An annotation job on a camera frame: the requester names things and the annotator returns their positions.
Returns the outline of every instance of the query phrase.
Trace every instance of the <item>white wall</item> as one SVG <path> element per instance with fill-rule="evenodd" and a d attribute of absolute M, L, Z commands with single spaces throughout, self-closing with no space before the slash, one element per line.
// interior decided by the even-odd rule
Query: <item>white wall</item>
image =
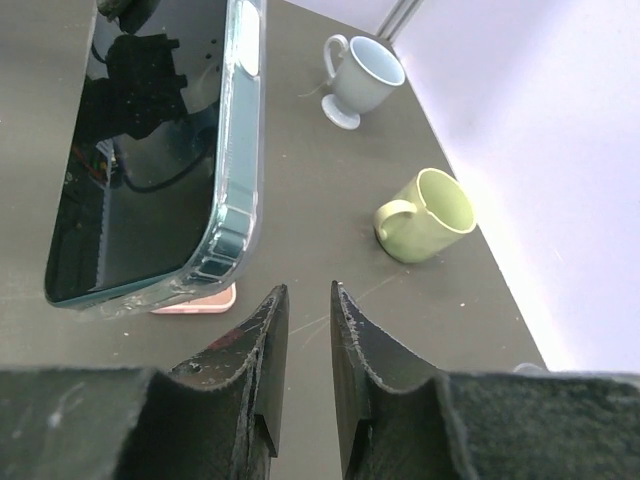
<path fill-rule="evenodd" d="M 640 372 L 640 1 L 429 0 L 395 48 L 549 367 Z"/>
<path fill-rule="evenodd" d="M 366 2 L 344 0 L 288 1 L 371 34 L 375 34 L 378 31 L 382 22 L 384 22 L 397 2 L 397 0 L 368 0 Z"/>

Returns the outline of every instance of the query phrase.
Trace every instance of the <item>green mug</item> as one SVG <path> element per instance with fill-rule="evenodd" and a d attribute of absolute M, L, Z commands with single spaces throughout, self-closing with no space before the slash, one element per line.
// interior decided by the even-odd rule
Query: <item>green mug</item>
<path fill-rule="evenodd" d="M 378 209 L 373 227 L 389 255 L 403 263 L 418 263 L 472 232 L 476 214 L 453 177 L 425 168 Z"/>

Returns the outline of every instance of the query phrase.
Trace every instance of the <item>green mug handle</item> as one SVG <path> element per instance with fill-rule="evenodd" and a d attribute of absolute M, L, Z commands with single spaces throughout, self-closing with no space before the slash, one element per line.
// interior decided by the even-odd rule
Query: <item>green mug handle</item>
<path fill-rule="evenodd" d="M 398 199 L 391 200 L 388 203 L 385 203 L 381 206 L 373 216 L 373 227 L 378 233 L 378 238 L 381 241 L 385 241 L 389 234 L 384 229 L 384 224 L 391 217 L 396 215 L 405 214 L 409 216 L 413 216 L 418 212 L 418 207 L 416 207 L 413 203 L 407 202 L 406 200 Z"/>

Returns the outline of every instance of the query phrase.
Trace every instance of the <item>gray table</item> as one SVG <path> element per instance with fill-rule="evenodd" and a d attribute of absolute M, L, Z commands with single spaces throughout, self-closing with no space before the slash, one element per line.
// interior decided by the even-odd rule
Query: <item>gray table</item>
<path fill-rule="evenodd" d="M 447 369 L 541 363 L 480 231 L 423 265 L 378 247 L 374 210 L 420 168 L 448 164 L 406 85 L 361 128 L 320 109 L 322 44 L 353 29 L 271 0 L 267 158 L 259 247 L 221 316 L 140 315 L 79 323 L 42 294 L 66 153 L 79 103 L 91 6 L 9 0 L 0 19 L 0 363 L 169 367 L 244 319 L 286 283 L 291 336 L 275 479 L 339 476 L 329 349 L 329 285 L 337 279 L 372 320 Z"/>

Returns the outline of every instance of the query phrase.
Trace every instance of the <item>white mug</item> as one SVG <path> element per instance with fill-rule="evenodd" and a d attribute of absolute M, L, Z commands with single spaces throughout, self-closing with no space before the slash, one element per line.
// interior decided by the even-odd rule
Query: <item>white mug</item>
<path fill-rule="evenodd" d="M 340 46 L 343 59 L 336 72 L 331 61 L 331 44 Z M 360 114 L 380 105 L 404 83 L 405 73 L 398 59 L 375 40 L 333 35 L 324 44 L 324 63 L 329 75 L 331 94 L 322 99 L 322 110 L 337 126 L 354 130 Z"/>

